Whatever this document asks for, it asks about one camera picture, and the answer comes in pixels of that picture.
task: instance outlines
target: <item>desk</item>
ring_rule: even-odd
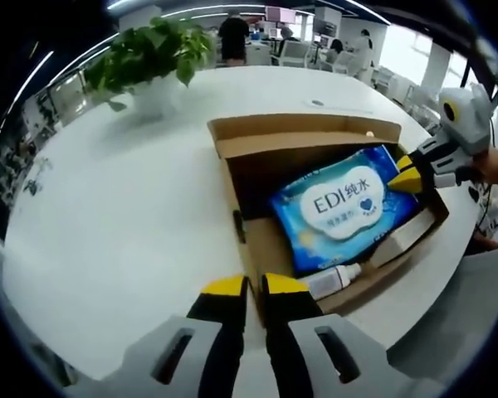
[[[126,95],[118,100],[131,103]],[[48,347],[95,378],[115,370],[125,348],[169,316],[184,315],[206,283],[242,271],[208,120],[348,114],[401,124],[407,150],[428,137],[367,85],[318,70],[200,71],[182,103],[188,112],[154,124],[136,119],[132,108],[114,113],[103,104],[87,112],[38,154],[53,169],[41,175],[34,197],[20,194],[11,214],[7,296]],[[385,347],[430,308],[473,232],[478,209],[466,186],[440,193],[450,210],[445,224],[402,278],[347,317]],[[258,363],[266,358],[264,332],[248,307],[246,352]]]

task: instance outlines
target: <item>wet wipes package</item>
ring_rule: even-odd
[[[417,209],[413,195],[387,183],[397,165],[381,145],[360,149],[281,189],[271,198],[295,261],[296,274],[347,263]]]

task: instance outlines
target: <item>cardboard box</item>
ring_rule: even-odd
[[[336,163],[360,148],[386,144],[395,159],[401,127],[376,119],[328,114],[263,114],[208,124],[221,162],[238,249],[253,293],[265,272],[293,276],[291,245],[269,204],[271,194],[306,173]],[[448,217],[437,192],[419,198],[435,216],[432,227],[403,254],[376,268],[366,259],[347,289],[318,301],[325,313],[344,314],[401,274],[406,260]],[[387,242],[386,247],[398,247]]]

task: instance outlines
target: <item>box flap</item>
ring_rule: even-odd
[[[350,132],[398,142],[401,127],[377,119],[335,114],[255,114],[236,118],[215,119],[208,122],[214,142],[225,139],[275,133]]]
[[[278,149],[322,147],[327,145],[393,143],[385,139],[368,137],[351,132],[299,132],[252,135],[223,139],[216,142],[216,149],[222,158],[238,156]]]

